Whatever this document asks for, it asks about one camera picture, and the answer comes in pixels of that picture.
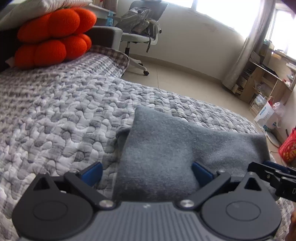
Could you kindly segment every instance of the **folded clothing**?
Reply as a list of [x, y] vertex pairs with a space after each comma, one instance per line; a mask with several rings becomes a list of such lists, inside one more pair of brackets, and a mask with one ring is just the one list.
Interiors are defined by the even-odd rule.
[[136, 108], [131, 129], [117, 132], [117, 142], [122, 155], [113, 199], [122, 201], [187, 197], [200, 188], [194, 161], [244, 176], [249, 163], [270, 159], [263, 134], [208, 129], [144, 106]]

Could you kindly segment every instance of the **gray curtain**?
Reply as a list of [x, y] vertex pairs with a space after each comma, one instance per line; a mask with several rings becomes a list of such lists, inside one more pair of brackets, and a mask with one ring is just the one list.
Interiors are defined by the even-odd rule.
[[264, 28], [266, 29], [266, 26], [269, 26], [271, 15], [275, 8], [275, 2], [276, 0], [261, 0], [258, 15], [254, 21], [249, 36], [244, 42], [244, 46], [242, 47], [239, 57], [231, 66], [230, 70], [227, 72], [225, 78], [222, 81], [222, 84], [225, 85], [228, 89], [232, 89], [232, 87], [235, 85], [239, 75], [248, 62], [248, 59], [255, 44], [260, 39]]

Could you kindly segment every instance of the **bedding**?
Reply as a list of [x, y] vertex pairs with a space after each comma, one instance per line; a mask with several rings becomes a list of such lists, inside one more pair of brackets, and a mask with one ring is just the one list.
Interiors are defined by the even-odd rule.
[[[227, 109], [119, 79], [127, 65], [126, 55], [95, 46], [68, 63], [0, 73], [0, 240], [17, 239], [12, 210], [37, 173], [62, 175], [101, 161], [96, 188], [110, 198], [120, 155], [115, 134], [132, 125], [138, 105], [206, 128], [257, 133]], [[293, 204], [277, 204], [277, 240], [284, 240]]]

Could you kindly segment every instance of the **quilted bedspread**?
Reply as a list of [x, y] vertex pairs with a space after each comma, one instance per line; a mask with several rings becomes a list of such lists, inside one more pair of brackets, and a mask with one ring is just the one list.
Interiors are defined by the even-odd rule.
[[[111, 197], [119, 154], [115, 133], [131, 126], [145, 105], [206, 128], [257, 133], [227, 109], [118, 79], [128, 57], [94, 47], [83, 57], [48, 68], [0, 73], [0, 240], [18, 238], [11, 215], [38, 173], [62, 175], [95, 161], [104, 167], [97, 189]], [[280, 198], [283, 240], [293, 205]]]

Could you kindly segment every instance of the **chair seat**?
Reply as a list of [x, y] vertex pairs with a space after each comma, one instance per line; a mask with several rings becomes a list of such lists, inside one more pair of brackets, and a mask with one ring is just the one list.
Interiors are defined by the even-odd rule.
[[121, 41], [145, 43], [145, 42], [149, 42], [149, 37], [138, 35], [138, 34], [123, 33], [121, 37]]

